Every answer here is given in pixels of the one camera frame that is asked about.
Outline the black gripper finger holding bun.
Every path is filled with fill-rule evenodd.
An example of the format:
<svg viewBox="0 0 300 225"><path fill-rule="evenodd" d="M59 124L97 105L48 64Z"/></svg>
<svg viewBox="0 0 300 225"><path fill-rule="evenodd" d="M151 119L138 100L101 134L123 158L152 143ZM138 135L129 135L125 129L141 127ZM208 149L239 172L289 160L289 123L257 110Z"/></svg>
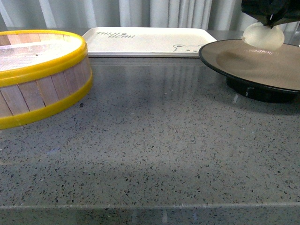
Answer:
<svg viewBox="0 0 300 225"><path fill-rule="evenodd" d="M263 25L269 25L273 15L271 3L271 0L242 0L241 10Z"/></svg>

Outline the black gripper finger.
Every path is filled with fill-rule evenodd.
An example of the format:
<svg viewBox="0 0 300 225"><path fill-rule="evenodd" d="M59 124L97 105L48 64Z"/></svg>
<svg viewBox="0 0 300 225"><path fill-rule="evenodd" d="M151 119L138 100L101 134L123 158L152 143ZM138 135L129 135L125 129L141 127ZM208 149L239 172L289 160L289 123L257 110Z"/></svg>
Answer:
<svg viewBox="0 0 300 225"><path fill-rule="evenodd" d="M273 0L270 4L270 9L270 28L300 20L299 0Z"/></svg>

